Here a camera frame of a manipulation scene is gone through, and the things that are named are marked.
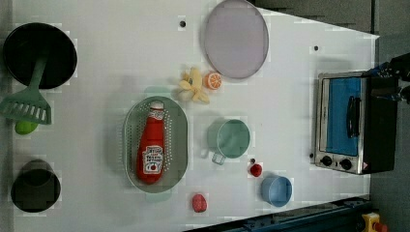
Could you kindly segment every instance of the toaster oven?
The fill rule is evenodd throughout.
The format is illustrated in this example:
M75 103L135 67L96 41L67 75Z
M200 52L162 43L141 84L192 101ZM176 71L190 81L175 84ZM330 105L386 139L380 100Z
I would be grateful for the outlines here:
M315 164L353 174L393 170L397 102L371 93L396 86L362 72L320 74Z

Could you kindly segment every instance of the purple plate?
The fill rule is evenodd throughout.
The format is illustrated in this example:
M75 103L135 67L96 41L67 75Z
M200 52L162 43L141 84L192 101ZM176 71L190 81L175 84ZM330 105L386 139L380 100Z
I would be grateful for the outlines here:
M255 74L265 62L269 48L265 20L245 0L218 4L208 17L204 41L214 68L232 78Z

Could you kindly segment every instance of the blue bowl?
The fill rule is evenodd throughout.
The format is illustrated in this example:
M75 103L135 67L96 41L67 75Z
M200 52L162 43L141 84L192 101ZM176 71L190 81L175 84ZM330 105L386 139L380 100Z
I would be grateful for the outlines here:
M267 177L262 182L262 198L276 207L282 207L292 196L292 184L281 176Z

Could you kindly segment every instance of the oven window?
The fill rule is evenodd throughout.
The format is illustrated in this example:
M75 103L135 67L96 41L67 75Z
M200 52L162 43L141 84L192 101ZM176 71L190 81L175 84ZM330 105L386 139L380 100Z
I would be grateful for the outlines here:
M346 115L350 97L359 98L360 94L361 79L358 77L330 80L326 152L358 155L358 137L349 138Z

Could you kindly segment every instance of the red ketchup bottle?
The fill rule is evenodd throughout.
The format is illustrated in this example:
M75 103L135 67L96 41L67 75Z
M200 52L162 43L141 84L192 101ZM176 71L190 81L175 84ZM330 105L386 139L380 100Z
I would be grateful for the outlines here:
M137 152L138 179L148 185L157 182L163 171L163 155L163 103L152 101Z

